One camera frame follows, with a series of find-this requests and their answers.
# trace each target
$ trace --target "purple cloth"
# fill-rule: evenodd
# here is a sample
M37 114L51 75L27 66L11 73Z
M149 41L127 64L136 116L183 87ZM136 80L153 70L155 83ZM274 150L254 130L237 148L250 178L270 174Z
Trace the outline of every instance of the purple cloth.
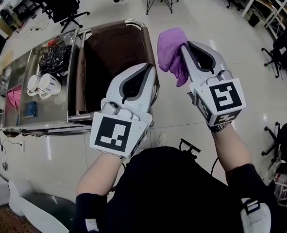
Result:
M176 76L177 87L184 85L188 79L187 68L181 53L182 44L187 44L187 37L180 28L160 33L157 41L158 65L164 72L169 70Z

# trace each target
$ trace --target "white cup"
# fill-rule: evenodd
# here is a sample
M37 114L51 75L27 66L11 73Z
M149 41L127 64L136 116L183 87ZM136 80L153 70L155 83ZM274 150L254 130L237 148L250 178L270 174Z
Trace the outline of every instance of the white cup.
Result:
M6 101L6 98L0 96L0 110L3 110L3 112L0 112L0 114L4 114L5 112L5 101Z
M30 79L28 80L28 84L27 84L27 94L29 96L35 96L36 94L39 94L38 90L38 86L40 83L40 78L37 77L36 75L32 75L30 77Z
M42 99L47 99L51 95L57 95L61 91L61 84L59 81L49 73L45 73L40 79L39 88L43 93L40 93Z

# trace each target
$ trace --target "white floor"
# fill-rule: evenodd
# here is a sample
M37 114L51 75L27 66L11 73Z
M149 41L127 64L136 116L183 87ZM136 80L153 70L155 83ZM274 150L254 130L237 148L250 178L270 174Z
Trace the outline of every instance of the white floor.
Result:
M247 108L235 120L236 131L252 153L257 170L264 174L271 157L262 157L261 152L271 145L272 139L263 129L265 126L273 127L275 121L287 122L287 82L281 78L275 79L273 71L263 66L266 59L260 49L272 48L272 39L263 27L257 25L252 28L235 8L227 9L223 0L180 0L174 3L173 14L164 3L156 0L148 16L146 0L130 0L124 5L115 5L112 0L81 0L80 6L80 12L90 11L89 16L80 20L84 28L130 18L145 23L156 59L158 35L172 27L182 28L190 40L202 42L219 51L233 75L240 78L247 102ZM27 32L30 27L40 27L48 21L50 23L45 30ZM13 51L14 58L17 58L60 31L59 24L39 14L25 25L20 34L13 35L7 41L2 55ZM177 88L172 74L164 73L159 68L157 71L161 88L152 107L155 124L142 147L157 146L161 132L168 133L171 146L178 147L180 138L184 138L202 150L197 154L197 162L210 172L216 151L204 118L186 94L188 84ZM5 172L1 167L5 160L4 153L1 153L1 173L9 179L28 179L38 191L70 200L75 199L79 178L98 156L88 146L87 133L40 138L20 135L11 140L23 140L25 152L20 151L19 145L5 142L9 170ZM225 182L219 163L214 176Z

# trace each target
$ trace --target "pink cloth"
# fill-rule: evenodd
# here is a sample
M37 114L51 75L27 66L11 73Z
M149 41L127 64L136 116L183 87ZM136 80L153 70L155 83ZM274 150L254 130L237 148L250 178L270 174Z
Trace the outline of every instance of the pink cloth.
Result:
M21 90L11 91L7 94L7 97L11 104L19 110L20 100L21 100Z
M157 41L158 65L168 70L178 79L177 87L188 80L188 71L184 63L181 46L187 44L186 34L180 28L173 28L160 33Z

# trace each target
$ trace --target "black shirt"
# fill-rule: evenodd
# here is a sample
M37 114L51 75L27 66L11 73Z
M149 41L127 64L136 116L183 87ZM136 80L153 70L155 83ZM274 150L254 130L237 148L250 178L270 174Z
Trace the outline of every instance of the black shirt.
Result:
M253 165L227 173L229 186L213 178L187 152L172 147L134 156L116 186L113 198L81 194L76 198L72 232L87 232L86 218L95 218L100 232L243 232L242 198L264 202L272 227L278 206Z

